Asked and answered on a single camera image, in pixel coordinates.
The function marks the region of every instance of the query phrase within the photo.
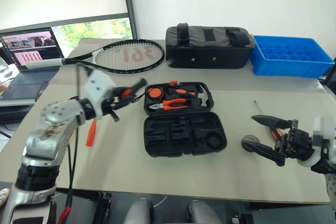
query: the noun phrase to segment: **blue plastic box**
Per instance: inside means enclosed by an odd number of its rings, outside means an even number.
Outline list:
[[[319,78],[335,62],[310,38],[254,36],[253,72],[261,76]]]

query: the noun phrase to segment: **table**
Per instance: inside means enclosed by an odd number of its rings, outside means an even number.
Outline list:
[[[82,39],[70,57],[111,41]],[[144,73],[110,76],[119,86],[132,85],[140,77],[149,84],[172,79],[205,82],[215,102],[212,111],[220,117],[228,145],[219,153],[202,156],[150,157],[144,149],[143,122],[147,115],[140,100],[117,111],[119,122],[114,123],[110,116],[99,121],[93,147],[85,146],[91,121],[81,126],[74,188],[268,202],[329,202],[323,175],[292,159],[278,167],[255,153],[247,153],[240,145],[247,134],[274,145],[269,130],[250,119],[258,114],[253,100],[265,114],[298,119],[299,128],[310,134],[314,117],[334,115],[336,102],[316,79],[256,76],[250,62],[237,70],[173,69],[164,62]],[[42,107],[74,96],[74,77],[74,66],[63,66],[24,118],[0,153],[0,181],[15,181],[27,135],[38,124]],[[73,148],[74,139],[70,142]],[[68,183],[65,155],[57,186],[68,187]]]

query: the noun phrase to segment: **black tool case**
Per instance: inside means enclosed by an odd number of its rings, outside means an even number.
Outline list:
[[[201,99],[197,98],[198,93],[203,91],[200,86],[208,94],[205,108],[201,107]],[[150,98],[151,89],[161,89],[163,95],[156,99]],[[183,89],[196,96],[177,94],[174,89]],[[187,102],[171,106],[186,105],[186,108],[169,111],[149,108],[163,100],[180,99],[181,96]],[[179,157],[182,154],[202,155],[223,150],[227,145],[226,136],[219,117],[210,112],[213,106],[211,93],[202,82],[147,86],[144,100],[144,109],[149,115],[144,122],[144,145],[147,153],[152,157]]]
[[[172,68],[242,68],[255,41],[240,27],[188,26],[166,31],[166,60]]]

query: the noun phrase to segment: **racket strings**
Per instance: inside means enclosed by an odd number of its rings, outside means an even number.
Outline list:
[[[93,63],[119,70],[150,66],[162,57],[162,50],[148,42],[131,42],[106,48],[93,58]]]

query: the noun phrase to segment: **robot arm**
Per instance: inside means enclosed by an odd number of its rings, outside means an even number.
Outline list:
[[[28,218],[27,223],[49,223],[56,178],[73,132],[86,120],[99,120],[106,114],[119,120],[114,110],[128,105],[145,85],[146,81],[141,79],[130,88],[116,87],[107,74],[94,70],[85,84],[86,98],[44,107],[38,126],[28,136],[1,223],[15,223],[23,218]]]
[[[242,140],[242,146],[284,166],[287,157],[296,158],[304,167],[326,177],[327,193],[336,211],[336,118],[315,118],[313,136],[298,129],[298,120],[286,121],[273,116],[253,116],[257,122],[280,129],[288,129],[274,150],[264,144]]]

